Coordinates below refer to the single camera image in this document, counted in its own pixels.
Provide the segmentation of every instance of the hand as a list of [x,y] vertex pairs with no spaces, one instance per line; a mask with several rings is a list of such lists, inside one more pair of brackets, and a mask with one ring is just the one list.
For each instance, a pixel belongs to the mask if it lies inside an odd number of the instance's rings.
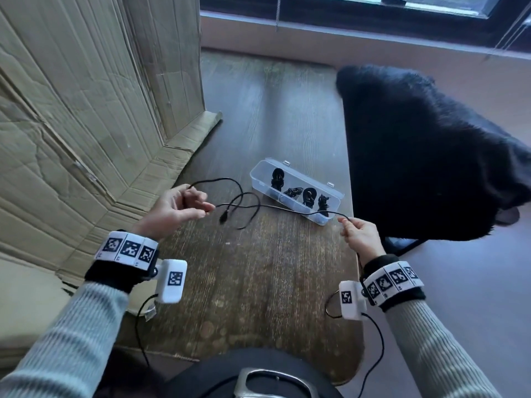
[[343,224],[341,236],[345,238],[348,246],[359,254],[362,267],[370,260],[386,254],[374,223],[358,218],[347,220],[338,217],[337,220]]
[[182,184],[165,191],[151,210],[133,225],[131,233],[160,241],[183,222],[204,218],[216,208],[207,202],[206,193],[188,187],[188,184]]

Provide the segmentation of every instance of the black wristband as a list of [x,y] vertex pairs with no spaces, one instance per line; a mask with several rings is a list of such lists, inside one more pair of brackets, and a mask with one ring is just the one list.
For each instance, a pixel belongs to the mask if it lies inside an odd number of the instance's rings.
[[142,282],[147,271],[116,263],[96,260],[85,274],[85,281],[96,282],[130,294],[133,287]]
[[[394,254],[385,254],[383,256],[377,257],[371,261],[369,261],[365,267],[363,267],[363,278],[362,283],[364,280],[366,280],[371,274],[374,274],[377,270],[380,268],[385,267],[388,264],[396,263],[400,261],[400,258],[398,258]],[[401,292],[399,294],[395,294],[393,297],[389,298],[388,300],[384,301],[380,308],[385,313],[387,310],[389,310],[391,307],[394,307],[396,305],[399,305],[400,303],[404,303],[405,301],[410,300],[425,300],[426,295],[424,294],[424,291],[421,287],[414,287],[412,289],[408,289],[404,292]]]

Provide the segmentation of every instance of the person's right arm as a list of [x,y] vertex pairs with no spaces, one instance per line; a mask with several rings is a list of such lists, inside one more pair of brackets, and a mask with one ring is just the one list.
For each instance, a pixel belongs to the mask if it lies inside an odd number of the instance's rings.
[[[399,261],[385,253],[376,226],[351,218],[338,219],[343,224],[342,236],[358,253],[367,271]],[[501,398],[481,369],[465,352],[454,336],[442,325],[417,294],[391,307],[385,307],[386,318],[406,364],[422,397],[430,398]]]

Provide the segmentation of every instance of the transparent plastic container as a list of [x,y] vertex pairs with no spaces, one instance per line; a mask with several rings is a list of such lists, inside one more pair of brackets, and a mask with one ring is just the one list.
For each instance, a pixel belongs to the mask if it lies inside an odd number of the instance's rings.
[[[271,180],[273,179],[273,171],[277,168],[282,169],[284,173],[284,185],[281,187],[281,191],[278,191],[277,189],[271,186]],[[268,197],[273,198],[273,200],[275,201],[279,201],[282,205],[285,205],[291,210],[301,214],[309,214],[318,211],[320,206],[319,198],[322,198],[322,200],[326,200],[325,203],[328,205],[328,208],[326,208],[327,210],[337,212],[339,204],[341,204],[341,200],[345,196],[345,194],[335,190],[334,185],[332,183],[324,185],[292,169],[288,161],[280,163],[275,159],[266,158],[258,162],[254,169],[251,170],[250,175],[253,188],[255,190],[267,195]],[[285,194],[288,189],[293,190],[296,188],[302,188],[302,193],[295,197],[290,197]],[[315,190],[316,193],[313,206],[309,207],[304,203],[306,202],[310,205],[311,202],[309,202],[308,198],[303,197],[307,197],[308,194],[311,194],[312,188]],[[307,218],[317,223],[318,225],[324,226],[334,216],[334,214],[328,214],[328,216],[326,216],[326,214],[313,214],[308,215]]]

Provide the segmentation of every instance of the person's left hand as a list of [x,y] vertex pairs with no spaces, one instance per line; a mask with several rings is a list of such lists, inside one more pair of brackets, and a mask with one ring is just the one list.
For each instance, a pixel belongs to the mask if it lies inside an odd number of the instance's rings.
[[182,184],[165,191],[151,210],[131,228],[131,233],[160,241],[183,222],[204,218],[216,207],[207,202],[207,194]]

